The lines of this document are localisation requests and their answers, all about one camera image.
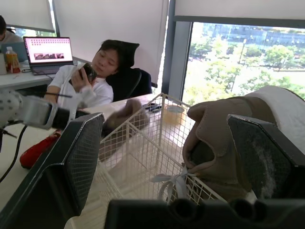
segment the white desk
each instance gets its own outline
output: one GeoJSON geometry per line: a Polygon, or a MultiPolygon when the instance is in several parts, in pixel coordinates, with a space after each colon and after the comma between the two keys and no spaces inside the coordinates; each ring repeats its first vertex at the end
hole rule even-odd
{"type": "MultiPolygon", "coordinates": [[[[148,94],[148,95],[140,96],[138,97],[138,99],[142,102],[142,104],[145,104],[151,101],[154,97],[155,97],[154,94],[148,94]]],[[[107,118],[114,111],[117,111],[122,107],[124,107],[126,101],[127,100],[122,100],[99,107],[88,108],[86,110],[90,113],[104,112],[107,118]]],[[[23,125],[14,125],[14,126],[9,126],[6,130],[8,130],[10,133],[16,136],[19,136],[22,128],[23,125]]],[[[21,167],[19,162],[19,157],[25,150],[45,139],[53,131],[54,130],[46,131],[46,130],[28,127],[24,132],[17,161],[14,167],[12,168],[12,170],[10,171],[10,173],[6,176],[3,182],[0,183],[0,211],[9,201],[10,197],[13,195],[15,190],[18,188],[18,186],[20,185],[20,183],[28,173],[28,170],[21,167]]],[[[17,139],[13,137],[9,137],[7,135],[3,136],[2,150],[0,153],[0,176],[2,176],[2,174],[4,174],[5,171],[8,169],[8,167],[10,166],[14,158],[16,144],[17,144],[17,139]]]]}
{"type": "Polygon", "coordinates": [[[52,82],[50,77],[46,75],[33,75],[32,72],[0,75],[0,89],[11,88],[13,90],[19,90],[50,84],[52,82]]]}

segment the white t-shirt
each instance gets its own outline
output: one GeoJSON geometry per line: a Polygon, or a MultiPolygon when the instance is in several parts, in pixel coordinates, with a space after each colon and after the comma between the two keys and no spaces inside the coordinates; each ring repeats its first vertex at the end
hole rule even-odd
{"type": "Polygon", "coordinates": [[[6,31],[5,32],[5,38],[0,41],[0,48],[2,44],[7,44],[7,43],[18,43],[18,42],[23,42],[23,38],[20,36],[17,36],[16,34],[6,31]]]}
{"type": "Polygon", "coordinates": [[[62,108],[76,111],[76,108],[95,107],[112,103],[113,90],[105,79],[97,78],[92,88],[91,86],[86,86],[79,93],[76,93],[69,80],[78,69],[74,65],[65,65],[56,73],[49,86],[57,86],[61,89],[60,94],[72,96],[72,98],[59,96],[57,104],[62,108]]]}

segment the laptop screen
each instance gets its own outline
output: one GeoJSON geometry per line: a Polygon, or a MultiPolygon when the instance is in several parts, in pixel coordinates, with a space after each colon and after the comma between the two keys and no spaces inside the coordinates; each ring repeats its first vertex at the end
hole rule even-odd
{"type": "Polygon", "coordinates": [[[69,38],[26,37],[24,44],[30,63],[73,61],[69,38]]]}

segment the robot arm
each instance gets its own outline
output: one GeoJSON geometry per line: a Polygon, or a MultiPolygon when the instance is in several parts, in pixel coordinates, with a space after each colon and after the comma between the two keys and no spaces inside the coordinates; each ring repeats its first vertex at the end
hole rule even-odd
{"type": "Polygon", "coordinates": [[[0,90],[0,128],[10,121],[48,130],[64,129],[75,114],[35,96],[23,96],[14,90],[0,90]]]}

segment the laptop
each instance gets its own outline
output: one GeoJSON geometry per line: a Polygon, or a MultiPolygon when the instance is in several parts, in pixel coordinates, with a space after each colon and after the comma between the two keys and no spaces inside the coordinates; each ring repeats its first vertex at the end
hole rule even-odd
{"type": "Polygon", "coordinates": [[[60,67],[73,65],[69,37],[23,37],[34,75],[56,74],[60,67]]]}
{"type": "Polygon", "coordinates": [[[12,47],[13,51],[18,55],[18,61],[24,62],[28,60],[27,52],[25,50],[25,46],[23,42],[17,43],[5,43],[1,45],[2,53],[6,53],[7,47],[12,47]]]}

